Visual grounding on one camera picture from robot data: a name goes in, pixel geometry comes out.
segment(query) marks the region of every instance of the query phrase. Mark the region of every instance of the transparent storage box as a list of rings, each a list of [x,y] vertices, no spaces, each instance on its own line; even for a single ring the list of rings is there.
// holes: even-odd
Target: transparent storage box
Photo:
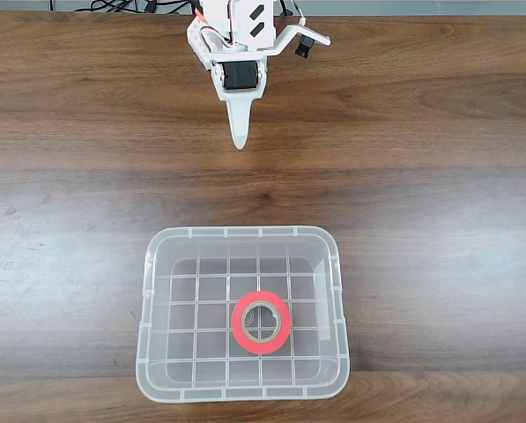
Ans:
[[[290,309],[286,343],[244,350],[231,327],[246,294],[271,291]],[[349,376],[337,244],[316,226],[176,227],[147,249],[137,383],[162,403],[336,395]],[[265,308],[248,332],[276,326]]]

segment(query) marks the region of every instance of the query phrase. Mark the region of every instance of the table surface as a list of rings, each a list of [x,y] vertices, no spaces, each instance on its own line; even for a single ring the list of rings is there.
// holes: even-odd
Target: table surface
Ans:
[[[0,12],[0,421],[526,422],[526,18],[311,18],[241,152],[188,22]],[[147,243],[220,225],[337,239],[336,397],[140,393]]]

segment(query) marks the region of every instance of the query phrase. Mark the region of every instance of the red tape roll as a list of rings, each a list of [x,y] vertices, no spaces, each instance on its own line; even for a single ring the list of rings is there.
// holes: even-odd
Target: red tape roll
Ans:
[[[254,304],[255,307],[265,307],[266,304],[270,304],[269,308],[274,308],[275,311],[280,314],[280,316],[277,316],[278,323],[280,324],[278,333],[274,338],[268,341],[265,341],[264,339],[256,341],[253,338],[250,338],[248,333],[243,328],[243,314]],[[270,293],[268,291],[249,293],[241,298],[233,309],[233,335],[235,336],[235,339],[237,339],[239,345],[253,354],[274,353],[278,348],[284,345],[288,337],[290,337],[291,328],[292,318],[290,317],[290,310],[288,309],[286,303],[283,302],[282,299],[275,293]]]

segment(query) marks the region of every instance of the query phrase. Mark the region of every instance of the tape roll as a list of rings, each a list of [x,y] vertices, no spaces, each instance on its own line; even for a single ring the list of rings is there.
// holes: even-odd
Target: tape roll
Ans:
[[[265,339],[257,339],[248,333],[246,320],[248,312],[256,307],[268,308],[277,321],[277,327]],[[235,339],[243,348],[253,354],[270,354],[280,348],[288,337],[292,328],[290,310],[285,302],[275,293],[257,291],[245,295],[233,309],[232,329]]]

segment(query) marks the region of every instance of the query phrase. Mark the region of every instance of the connector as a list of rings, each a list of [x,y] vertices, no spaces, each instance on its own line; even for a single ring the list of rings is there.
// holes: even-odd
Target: connector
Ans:
[[[157,11],[157,0],[148,0],[144,12],[154,13],[155,11]]]

